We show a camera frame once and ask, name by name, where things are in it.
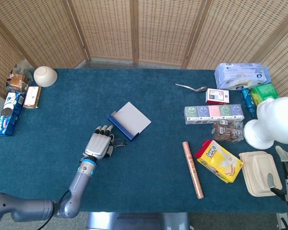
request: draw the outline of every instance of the table surface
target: table surface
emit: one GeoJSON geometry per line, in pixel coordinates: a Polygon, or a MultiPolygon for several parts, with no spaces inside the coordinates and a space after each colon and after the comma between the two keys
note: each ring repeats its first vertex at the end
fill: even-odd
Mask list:
{"type": "MultiPolygon", "coordinates": [[[[116,212],[287,212],[276,196],[254,197],[243,174],[226,184],[200,165],[204,199],[198,200],[182,142],[194,154],[211,139],[212,125],[185,125],[185,106],[204,105],[205,93],[178,87],[215,88],[214,71],[180,69],[57,69],[54,85],[43,88],[38,109],[23,109],[12,137],[0,137],[0,192],[21,198],[59,200],[68,189],[95,128],[128,101],[152,123],[132,142],[113,130],[125,147],[98,162],[82,199],[82,211],[116,212]]],[[[231,104],[242,104],[230,92],[231,104]]],[[[246,119],[250,115],[244,109],[246,119]]],[[[219,142],[238,156],[255,151],[245,141],[219,142]]],[[[272,154],[284,185],[280,159],[272,154]]]]}

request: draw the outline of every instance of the woven screen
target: woven screen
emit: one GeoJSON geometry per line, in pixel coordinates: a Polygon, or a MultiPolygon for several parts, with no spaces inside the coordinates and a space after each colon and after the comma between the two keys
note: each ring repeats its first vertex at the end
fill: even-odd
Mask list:
{"type": "Polygon", "coordinates": [[[0,33],[0,97],[6,95],[6,78],[14,65],[24,57],[0,33]]]}
{"type": "Polygon", "coordinates": [[[200,0],[138,0],[139,60],[181,65],[200,0]]]}
{"type": "Polygon", "coordinates": [[[288,15],[288,0],[211,3],[189,69],[248,62],[288,15]]]}
{"type": "Polygon", "coordinates": [[[288,33],[263,59],[280,96],[288,96],[288,33]]]}
{"type": "Polygon", "coordinates": [[[129,0],[73,0],[91,56],[132,59],[129,0]]]}
{"type": "Polygon", "coordinates": [[[84,60],[59,0],[0,0],[0,21],[35,66],[73,68],[84,60]]]}

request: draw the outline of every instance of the blue bottle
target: blue bottle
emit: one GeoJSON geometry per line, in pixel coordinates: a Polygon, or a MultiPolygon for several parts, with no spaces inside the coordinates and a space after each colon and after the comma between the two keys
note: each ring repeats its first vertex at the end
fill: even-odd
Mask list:
{"type": "Polygon", "coordinates": [[[256,116],[256,106],[253,102],[253,99],[251,97],[251,92],[249,89],[245,88],[241,90],[241,95],[243,98],[243,102],[245,107],[248,109],[252,117],[256,116]]]}

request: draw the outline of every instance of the white bowl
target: white bowl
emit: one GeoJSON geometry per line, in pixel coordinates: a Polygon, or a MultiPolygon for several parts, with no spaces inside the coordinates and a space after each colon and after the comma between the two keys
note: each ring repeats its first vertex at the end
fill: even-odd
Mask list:
{"type": "Polygon", "coordinates": [[[41,66],[38,67],[34,71],[34,80],[37,83],[37,85],[41,87],[48,87],[56,82],[57,80],[57,73],[54,71],[54,69],[48,67],[48,66],[41,66]]]}

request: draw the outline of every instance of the red and white box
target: red and white box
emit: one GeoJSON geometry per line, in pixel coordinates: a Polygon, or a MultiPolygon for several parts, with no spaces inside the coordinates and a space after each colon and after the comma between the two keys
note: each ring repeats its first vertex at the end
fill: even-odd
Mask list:
{"type": "Polygon", "coordinates": [[[206,103],[209,104],[229,104],[229,91],[207,89],[206,103]]]}

